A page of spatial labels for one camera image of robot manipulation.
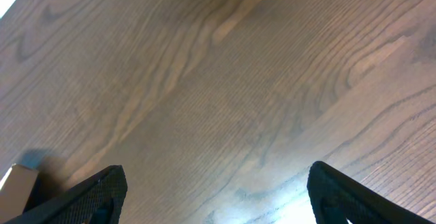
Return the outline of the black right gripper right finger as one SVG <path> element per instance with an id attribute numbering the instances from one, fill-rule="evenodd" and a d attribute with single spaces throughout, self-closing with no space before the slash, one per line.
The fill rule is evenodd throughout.
<path id="1" fill-rule="evenodd" d="M 429 222 L 388 201 L 323 161 L 316 161 L 310 167 L 307 191 L 317 223 L 425 224 Z"/>

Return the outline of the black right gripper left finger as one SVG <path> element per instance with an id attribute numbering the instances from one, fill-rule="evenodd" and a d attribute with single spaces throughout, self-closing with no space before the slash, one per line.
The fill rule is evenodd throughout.
<path id="1" fill-rule="evenodd" d="M 123 167 L 111 165 L 6 224 L 118 224 L 126 194 Z"/>

